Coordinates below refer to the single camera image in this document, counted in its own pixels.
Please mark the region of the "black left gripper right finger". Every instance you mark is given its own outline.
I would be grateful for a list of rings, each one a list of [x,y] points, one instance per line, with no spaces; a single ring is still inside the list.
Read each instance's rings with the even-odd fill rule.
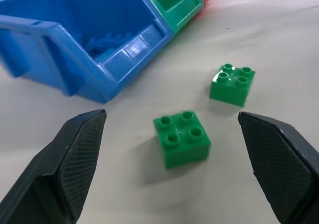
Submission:
[[[282,224],[319,222],[319,153],[290,124],[251,112],[238,121],[263,193]]]

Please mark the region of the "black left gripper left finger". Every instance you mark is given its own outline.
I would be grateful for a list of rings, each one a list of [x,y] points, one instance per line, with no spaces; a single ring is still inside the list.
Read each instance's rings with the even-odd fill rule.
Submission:
[[[68,120],[0,203],[2,224],[75,224],[96,171],[104,109]]]

